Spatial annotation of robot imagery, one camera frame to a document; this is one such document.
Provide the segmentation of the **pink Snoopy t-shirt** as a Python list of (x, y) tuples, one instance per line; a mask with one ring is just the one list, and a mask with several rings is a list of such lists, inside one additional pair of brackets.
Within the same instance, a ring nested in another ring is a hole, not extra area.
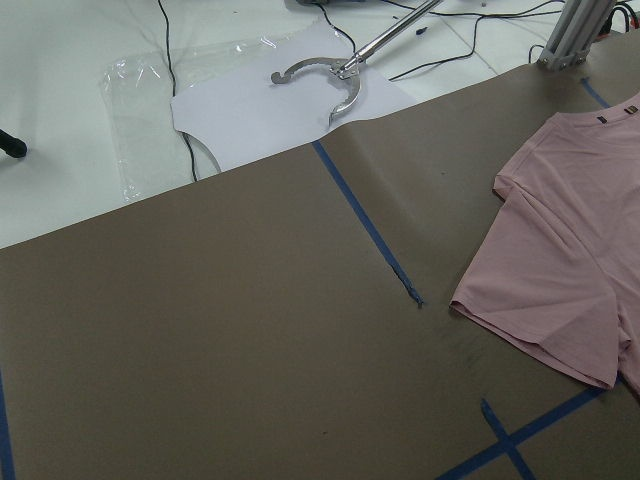
[(639, 100), (557, 113), (496, 175), (451, 306), (543, 364), (639, 387)]

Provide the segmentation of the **white paper sheet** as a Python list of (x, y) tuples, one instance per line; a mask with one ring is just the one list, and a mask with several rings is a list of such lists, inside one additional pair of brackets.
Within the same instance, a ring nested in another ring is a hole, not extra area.
[(416, 103), (364, 67), (354, 106), (331, 118), (348, 89), (327, 67), (304, 68), (284, 85), (274, 84), (271, 75), (311, 57), (347, 57), (349, 44), (317, 21), (288, 40), (267, 45), (267, 54), (189, 87), (171, 102), (175, 129), (204, 145), (223, 171), (318, 140), (344, 123), (379, 118)]

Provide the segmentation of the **metal reacher grabber tool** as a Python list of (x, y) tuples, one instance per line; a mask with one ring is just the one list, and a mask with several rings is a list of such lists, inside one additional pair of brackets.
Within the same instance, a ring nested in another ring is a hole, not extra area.
[(293, 64), (283, 73), (273, 72), (271, 82), (275, 85), (290, 83), (294, 75), (306, 68), (322, 65), (328, 72), (348, 87), (347, 97), (332, 108), (328, 116), (328, 125), (348, 112), (356, 103), (361, 91), (360, 65), (365, 63), (373, 54), (397, 37), (400, 33), (414, 24), (418, 19), (441, 4), (440, 0), (425, 1), (411, 13), (408, 13), (382, 33), (374, 37), (361, 48), (357, 49), (349, 58), (312, 57)]

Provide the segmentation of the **clear plastic bag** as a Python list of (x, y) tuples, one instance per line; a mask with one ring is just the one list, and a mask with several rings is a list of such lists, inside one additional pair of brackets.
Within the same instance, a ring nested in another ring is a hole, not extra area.
[(171, 99), (260, 58), (290, 34), (157, 50), (121, 58), (101, 81), (121, 193), (133, 203), (221, 172), (215, 156), (173, 127)]

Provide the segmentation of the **black tripod leg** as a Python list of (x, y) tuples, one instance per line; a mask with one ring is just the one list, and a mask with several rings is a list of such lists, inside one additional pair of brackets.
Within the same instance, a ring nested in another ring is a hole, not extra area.
[(16, 159), (24, 158), (28, 151), (24, 141), (11, 136), (4, 130), (0, 130), (0, 147), (7, 155)]

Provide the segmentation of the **aluminium frame post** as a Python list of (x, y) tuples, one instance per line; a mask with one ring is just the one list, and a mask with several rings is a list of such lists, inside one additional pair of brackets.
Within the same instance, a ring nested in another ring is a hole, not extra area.
[(537, 64), (561, 71), (584, 63), (614, 6), (614, 0), (566, 1)]

